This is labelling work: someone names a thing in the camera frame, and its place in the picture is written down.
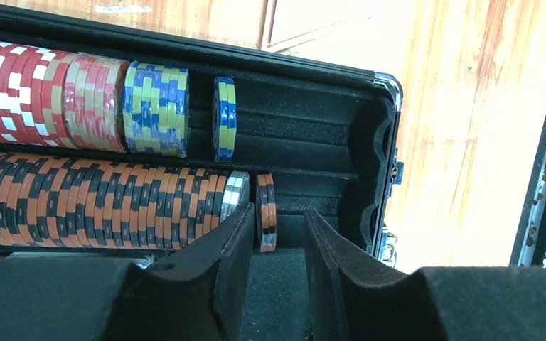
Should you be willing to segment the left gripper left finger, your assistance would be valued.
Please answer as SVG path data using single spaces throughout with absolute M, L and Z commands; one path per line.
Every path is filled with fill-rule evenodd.
M 238 340 L 254 215 L 241 205 L 146 269 L 111 258 L 0 258 L 0 340 Z

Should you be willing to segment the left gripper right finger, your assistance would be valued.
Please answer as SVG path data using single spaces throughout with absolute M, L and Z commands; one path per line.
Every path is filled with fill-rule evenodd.
M 305 214 L 315 340 L 546 340 L 546 269 L 423 267 L 404 274 L 319 213 Z

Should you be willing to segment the black orange 100 chip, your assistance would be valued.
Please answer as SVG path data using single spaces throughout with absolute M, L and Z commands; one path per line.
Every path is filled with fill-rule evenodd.
M 274 251 L 277 245 L 277 205 L 271 173 L 256 177 L 255 207 L 259 250 Z

